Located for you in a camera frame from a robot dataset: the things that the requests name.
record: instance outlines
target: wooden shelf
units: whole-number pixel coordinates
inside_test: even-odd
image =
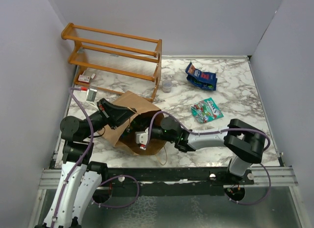
[[[153,102],[161,78],[161,39],[155,40],[97,28],[88,28],[72,23],[66,26],[61,33],[61,37],[62,39],[73,40],[75,44],[74,50],[68,58],[69,63],[80,66],[80,71],[74,81],[75,84],[89,86],[87,83],[78,81],[79,75],[87,68],[143,79],[155,82],[152,96],[149,98]],[[153,44],[153,46],[146,50],[124,45],[130,44],[133,40],[149,43],[150,45]],[[99,86],[96,87],[113,93],[123,93]]]

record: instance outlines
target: cable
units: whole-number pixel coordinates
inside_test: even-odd
[[[163,149],[165,150],[165,154],[166,154],[166,161],[165,161],[164,163],[161,162],[160,158],[159,158],[156,154],[155,154],[155,156],[156,156],[158,162],[159,162],[162,166],[165,166],[166,163],[167,163],[167,161],[168,161],[168,156],[167,156],[167,150],[166,150],[165,146],[163,147]]]
[[[95,105],[95,103],[91,103],[91,102],[89,102],[89,101],[86,101],[86,103],[88,103],[90,106],[92,106],[93,108],[95,108],[95,109],[98,110],[98,108],[97,108],[97,106]]]
[[[148,130],[148,140],[147,140],[147,143],[146,143],[146,145],[145,145],[145,148],[148,146],[149,141],[150,141],[150,139],[151,139],[153,122],[154,122],[155,117],[156,117],[158,114],[167,114],[168,116],[172,117],[176,122],[178,122],[178,123],[181,125],[181,127],[182,127],[184,130],[186,130],[188,133],[190,133],[190,134],[192,134],[192,135],[199,135],[199,136],[202,136],[202,135],[218,134],[218,133],[222,133],[222,132],[226,132],[226,131],[247,131],[247,132],[252,132],[252,133],[261,134],[262,136],[264,136],[264,137],[267,139],[267,145],[266,145],[266,147],[264,148],[264,151],[267,150],[267,149],[269,148],[269,146],[270,146],[270,138],[268,137],[267,134],[265,134],[263,131],[260,131],[260,130],[246,129],[246,128],[228,128],[228,129],[223,129],[223,130],[221,130],[221,131],[192,132],[192,131],[188,130],[181,122],[179,122],[179,120],[176,119],[172,114],[167,113],[167,112],[165,112],[165,111],[159,111],[159,112],[155,113],[154,116],[152,117],[151,124],[150,124],[149,130]]]
[[[138,184],[138,181],[137,181],[133,176],[130,176],[130,175],[117,175],[117,176],[114,176],[114,177],[112,177],[112,178],[110,178],[110,179],[104,181],[104,182],[101,183],[99,186],[102,186],[102,185],[104,185],[104,184],[106,184],[106,183],[108,183],[108,182],[110,182],[110,181],[112,181],[112,180],[114,180],[114,179],[117,179],[117,178],[119,178],[119,177],[122,177],[122,176],[127,177],[127,178],[131,178],[131,179],[134,180],[135,183],[136,183],[136,186],[137,186],[137,193],[136,193],[135,198],[134,198],[131,202],[129,202],[129,203],[127,203],[127,204],[124,204],[124,205],[112,206],[112,205],[106,205],[106,204],[103,204],[103,203],[97,203],[97,202],[95,202],[95,201],[93,200],[92,204],[95,203],[95,204],[97,204],[98,206],[108,207],[108,208],[124,208],[124,207],[128,207],[128,206],[130,206],[131,204],[133,204],[133,203],[138,199],[138,196],[139,196],[139,184]]]
[[[268,177],[268,181],[269,181],[269,186],[268,186],[268,189],[267,189],[266,194],[265,194],[261,199],[255,201],[255,202],[239,202],[239,201],[233,200],[232,198],[230,198],[230,197],[225,193],[225,195],[229,198],[229,201],[234,202],[234,203],[239,204],[239,205],[250,206],[250,205],[255,205],[255,204],[258,204],[258,203],[264,201],[264,200],[270,195],[270,189],[271,189],[271,179],[270,179],[270,175],[269,175],[269,172],[268,172],[268,170],[266,169],[266,167],[265,167],[262,163],[260,163],[260,165],[264,168],[264,170],[265,170],[265,172],[266,172],[266,174],[267,174],[267,177]]]
[[[137,113],[136,111],[134,111],[133,109],[131,109],[130,107],[127,107],[130,111],[132,111],[133,113],[140,115],[139,113]],[[129,118],[129,124],[128,124],[128,128],[131,127],[131,118]]]
[[[227,188],[227,189],[232,189],[234,186],[236,186],[236,185],[238,185],[238,184],[234,184],[233,186],[231,186],[231,187],[229,187],[229,188]]]
[[[105,134],[105,131],[106,131],[104,127],[103,127],[103,130],[104,130],[104,132],[102,132],[101,135],[94,136],[94,138],[99,138],[99,137],[103,136]]]
[[[54,213],[53,213],[53,217],[52,217],[52,222],[51,222],[51,228],[53,228],[54,226],[54,220],[57,218],[57,214],[58,214],[58,209],[60,207],[60,203],[61,203],[61,199],[62,199],[62,196],[63,196],[63,193],[64,193],[64,190],[65,190],[65,186],[67,185],[68,183],[68,180],[72,174],[72,172],[74,171],[74,169],[77,167],[78,164],[80,164],[82,161],[83,161],[83,158],[87,155],[89,149],[91,148],[92,146],[92,143],[93,143],[93,139],[94,139],[94,128],[93,128],[93,124],[87,114],[87,112],[85,111],[84,107],[82,106],[82,104],[78,101],[78,99],[74,96],[74,94],[72,93],[72,90],[81,90],[81,88],[76,88],[76,87],[70,87],[69,88],[69,93],[70,93],[70,96],[73,98],[73,100],[77,103],[78,107],[81,109],[81,111],[83,112],[83,114],[85,115],[86,117],[86,120],[88,122],[88,125],[89,125],[89,128],[90,128],[90,142],[88,143],[88,146],[86,148],[86,150],[84,151],[84,153],[79,157],[78,161],[74,164],[74,166],[72,167],[72,169],[69,171],[69,173],[67,174],[63,185],[61,187],[61,190],[60,190],[60,194],[59,194],[59,197],[58,197],[58,200],[57,200],[57,203],[55,205],[55,210],[54,210]]]

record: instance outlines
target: chip bag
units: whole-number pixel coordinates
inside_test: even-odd
[[[204,99],[191,106],[192,115],[199,123],[213,121],[223,117],[221,110],[212,98]]]
[[[198,88],[216,90],[217,78],[215,73],[203,72],[195,68],[192,62],[186,67],[185,72],[187,74],[186,79]]]

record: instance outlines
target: small white container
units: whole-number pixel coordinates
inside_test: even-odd
[[[169,93],[172,88],[172,81],[170,79],[164,80],[161,84],[161,89],[165,93]]]

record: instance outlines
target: teal snack bag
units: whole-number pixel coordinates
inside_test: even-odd
[[[212,98],[194,104],[191,106],[191,111],[199,123],[213,121],[224,116]]]

